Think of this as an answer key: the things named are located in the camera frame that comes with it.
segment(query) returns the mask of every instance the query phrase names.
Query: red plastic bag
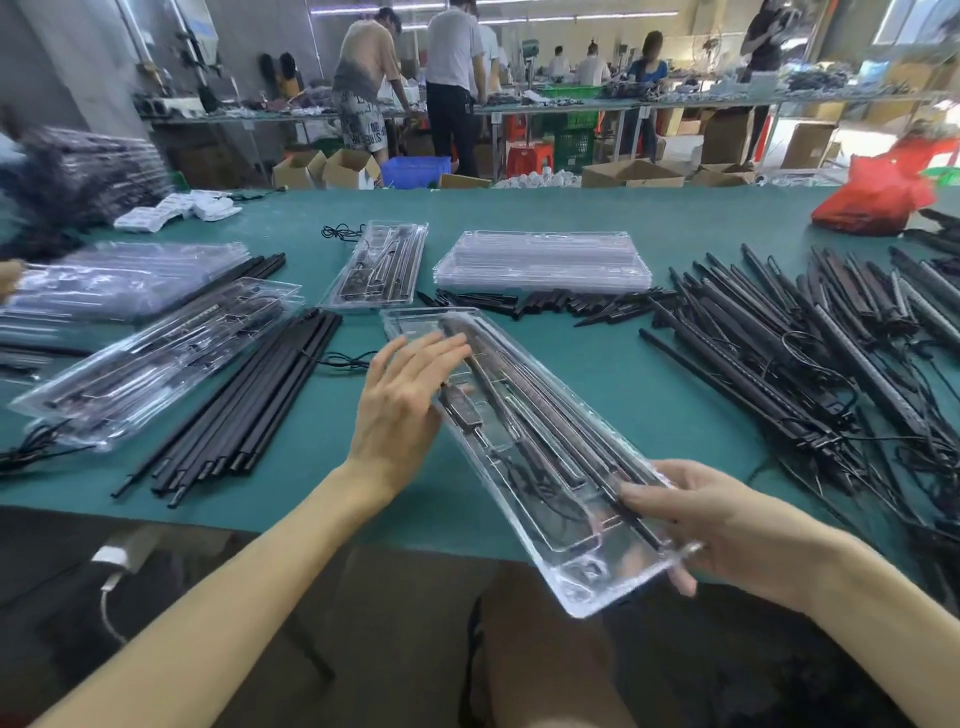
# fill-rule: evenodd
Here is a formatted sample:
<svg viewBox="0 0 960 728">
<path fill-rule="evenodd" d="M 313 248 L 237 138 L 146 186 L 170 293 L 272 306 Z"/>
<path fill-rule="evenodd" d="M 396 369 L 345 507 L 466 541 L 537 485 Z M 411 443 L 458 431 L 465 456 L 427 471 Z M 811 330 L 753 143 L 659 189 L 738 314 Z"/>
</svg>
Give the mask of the red plastic bag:
<svg viewBox="0 0 960 728">
<path fill-rule="evenodd" d="M 815 225 L 854 235 L 896 235 L 921 207 L 937 201 L 933 185 L 888 157 L 853 157 L 846 184 L 813 210 Z"/>
</svg>

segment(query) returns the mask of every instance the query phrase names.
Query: black pants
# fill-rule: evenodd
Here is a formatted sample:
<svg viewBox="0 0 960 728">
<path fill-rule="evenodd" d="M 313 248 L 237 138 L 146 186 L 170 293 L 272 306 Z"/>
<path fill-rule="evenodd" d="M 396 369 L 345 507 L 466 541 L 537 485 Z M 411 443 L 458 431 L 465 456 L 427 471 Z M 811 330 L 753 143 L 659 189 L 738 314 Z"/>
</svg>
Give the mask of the black pants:
<svg viewBox="0 0 960 728">
<path fill-rule="evenodd" d="M 430 119 L 433 150 L 437 157 L 452 157 L 450 137 L 457 145 L 460 166 L 457 174 L 477 176 L 477 160 L 473 147 L 477 128 L 473 117 L 473 97 L 457 85 L 427 84 L 426 112 Z"/>
<path fill-rule="evenodd" d="M 640 122 L 640 149 L 642 154 L 652 162 L 657 161 L 657 127 L 654 124 L 655 112 L 651 110 L 650 115 L 645 119 L 639 119 Z M 636 133 L 636 121 L 640 116 L 639 109 L 630 109 L 624 112 L 623 135 L 620 137 L 620 155 L 629 157 L 634 143 L 634 134 Z"/>
<path fill-rule="evenodd" d="M 770 113 L 770 107 L 754 107 L 754 130 L 750 134 L 750 151 L 747 152 L 747 161 L 754 160 L 756 143 L 763 133 L 763 125 L 766 123 L 768 113 Z M 767 146 L 770 146 L 770 139 L 767 139 Z"/>
</svg>

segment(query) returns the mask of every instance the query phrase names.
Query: pile of black rods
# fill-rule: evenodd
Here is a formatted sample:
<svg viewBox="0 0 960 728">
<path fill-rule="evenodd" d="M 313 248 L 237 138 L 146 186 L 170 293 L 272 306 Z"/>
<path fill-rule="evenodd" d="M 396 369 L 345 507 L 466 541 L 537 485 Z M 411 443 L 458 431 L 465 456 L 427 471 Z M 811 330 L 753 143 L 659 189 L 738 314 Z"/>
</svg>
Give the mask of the pile of black rods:
<svg viewBox="0 0 960 728">
<path fill-rule="evenodd" d="M 252 258 L 244 260 L 242 263 L 237 263 L 232 268 L 224 271 L 206 285 L 201 286 L 197 290 L 191 291 L 177 301 L 170 303 L 170 305 L 166 306 L 162 311 L 151 315 L 150 319 L 154 320 L 160 318 L 161 316 L 166 316 L 168 313 L 176 311 L 181 306 L 187 305 L 191 301 L 198 299 L 200 296 L 203 296 L 210 291 L 215 291 L 221 286 L 233 283 L 237 279 L 267 279 L 284 265 L 286 265 L 286 262 L 286 253 L 277 253 L 276 255 L 270 255 L 269 257 L 255 255 Z"/>
<path fill-rule="evenodd" d="M 343 321 L 307 309 L 264 341 L 240 368 L 112 493 L 149 474 L 176 508 L 198 482 L 247 474 L 263 457 L 300 390 Z"/>
</svg>

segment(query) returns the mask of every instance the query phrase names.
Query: left hand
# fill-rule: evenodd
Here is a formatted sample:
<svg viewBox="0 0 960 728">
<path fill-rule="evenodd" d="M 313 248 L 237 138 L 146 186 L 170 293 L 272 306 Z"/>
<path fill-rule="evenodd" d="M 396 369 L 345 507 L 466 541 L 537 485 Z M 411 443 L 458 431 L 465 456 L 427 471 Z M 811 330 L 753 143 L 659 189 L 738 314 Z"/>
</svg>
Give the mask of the left hand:
<svg viewBox="0 0 960 728">
<path fill-rule="evenodd" d="M 344 467 L 383 505 L 413 480 L 440 427 L 433 396 L 470 347 L 439 331 L 411 344 L 401 336 L 373 358 Z"/>
</svg>

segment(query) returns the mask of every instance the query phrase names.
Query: hair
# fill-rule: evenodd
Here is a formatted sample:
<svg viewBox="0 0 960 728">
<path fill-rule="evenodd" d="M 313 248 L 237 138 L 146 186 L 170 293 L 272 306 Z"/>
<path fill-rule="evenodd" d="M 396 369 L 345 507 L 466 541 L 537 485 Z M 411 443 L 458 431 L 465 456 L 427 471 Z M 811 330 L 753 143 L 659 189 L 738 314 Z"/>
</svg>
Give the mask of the hair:
<svg viewBox="0 0 960 728">
<path fill-rule="evenodd" d="M 380 8 L 373 17 L 374 20 L 389 20 L 394 24 L 398 34 L 403 32 L 403 23 L 400 22 L 400 16 L 396 14 L 393 8 Z"/>
<path fill-rule="evenodd" d="M 297 62 L 289 53 L 280 56 L 280 75 L 287 81 L 297 78 Z"/>
<path fill-rule="evenodd" d="M 644 56 L 646 56 L 654 48 L 658 50 L 663 47 L 663 33 L 660 31 L 650 31 L 647 34 L 647 37 L 643 39 L 643 50 L 641 51 Z"/>
</svg>

